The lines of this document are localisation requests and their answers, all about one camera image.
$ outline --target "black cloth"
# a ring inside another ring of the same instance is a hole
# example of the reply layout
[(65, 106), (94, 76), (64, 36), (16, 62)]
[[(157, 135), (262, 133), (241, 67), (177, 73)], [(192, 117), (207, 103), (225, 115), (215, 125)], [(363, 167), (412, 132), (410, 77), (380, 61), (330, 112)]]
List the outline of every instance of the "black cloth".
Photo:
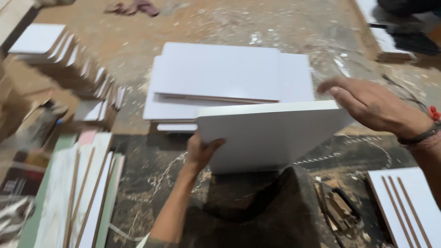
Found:
[(440, 0), (378, 0), (380, 5), (387, 12), (397, 16), (424, 13), (441, 8)]
[(391, 35), (395, 41), (395, 47), (397, 49), (431, 56), (440, 53), (440, 49), (437, 44), (435, 44), (435, 42), (430, 40), (422, 32), (413, 34), (392, 33)]

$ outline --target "human hand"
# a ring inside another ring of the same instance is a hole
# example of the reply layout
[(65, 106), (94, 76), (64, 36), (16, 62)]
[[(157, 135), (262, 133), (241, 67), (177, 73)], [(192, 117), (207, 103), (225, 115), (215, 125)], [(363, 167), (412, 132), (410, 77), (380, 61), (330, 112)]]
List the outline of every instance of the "human hand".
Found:
[(434, 123), (422, 111), (407, 105), (380, 84), (369, 80), (335, 77), (322, 82), (318, 93), (330, 94), (362, 125), (411, 139)]
[(207, 166), (214, 152), (224, 143), (224, 139), (216, 139), (209, 145), (204, 145), (196, 130), (194, 135), (187, 141), (188, 157), (184, 169), (197, 176)]

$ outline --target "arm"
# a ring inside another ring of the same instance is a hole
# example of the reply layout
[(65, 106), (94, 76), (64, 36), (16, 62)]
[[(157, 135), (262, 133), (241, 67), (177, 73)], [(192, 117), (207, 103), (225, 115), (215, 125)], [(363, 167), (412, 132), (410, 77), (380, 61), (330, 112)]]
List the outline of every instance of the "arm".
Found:
[(181, 241), (187, 205), (196, 177), (224, 142), (223, 139), (217, 139), (208, 146), (204, 146), (197, 131), (188, 140), (187, 161), (179, 172), (176, 184), (153, 225), (145, 248), (177, 247)]
[[(333, 78), (321, 83), (318, 93), (329, 91), (362, 125), (411, 139), (430, 129), (434, 121), (408, 106), (385, 87), (367, 80)], [(426, 176), (432, 194), (441, 207), (441, 132), (408, 147)]]

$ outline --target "concrete floor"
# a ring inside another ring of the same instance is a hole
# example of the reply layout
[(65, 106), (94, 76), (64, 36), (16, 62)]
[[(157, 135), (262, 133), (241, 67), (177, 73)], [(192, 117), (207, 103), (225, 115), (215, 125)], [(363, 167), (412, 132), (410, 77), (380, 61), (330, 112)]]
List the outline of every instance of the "concrete floor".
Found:
[[(335, 75), (376, 80), (386, 73), (422, 101), (441, 108), (438, 65), (378, 64), (363, 56), (355, 14), (346, 0), (153, 0), (157, 17), (105, 14), (109, 0), (77, 0), (68, 6), (43, 8), (38, 23), (63, 23), (89, 52), (127, 87), (113, 132), (146, 134), (142, 119), (153, 58), (168, 41), (276, 47), (284, 53), (310, 55), (314, 84)], [(250, 44), (257, 37), (258, 44)], [(29, 91), (54, 82), (19, 61), (8, 73)], [(340, 134), (376, 134), (354, 124)]]

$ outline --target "black wrist band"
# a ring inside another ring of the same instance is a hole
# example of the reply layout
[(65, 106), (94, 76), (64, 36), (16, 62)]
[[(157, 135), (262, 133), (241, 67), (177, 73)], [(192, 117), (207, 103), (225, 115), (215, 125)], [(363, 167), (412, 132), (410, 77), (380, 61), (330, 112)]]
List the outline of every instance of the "black wrist band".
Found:
[(400, 142), (402, 145), (415, 145), (425, 139), (428, 139), (429, 137), (435, 135), (438, 131), (441, 130), (441, 123), (435, 122), (429, 130), (425, 131), (424, 133), (417, 135), (413, 137), (412, 139), (402, 139), (398, 138), (398, 142)]

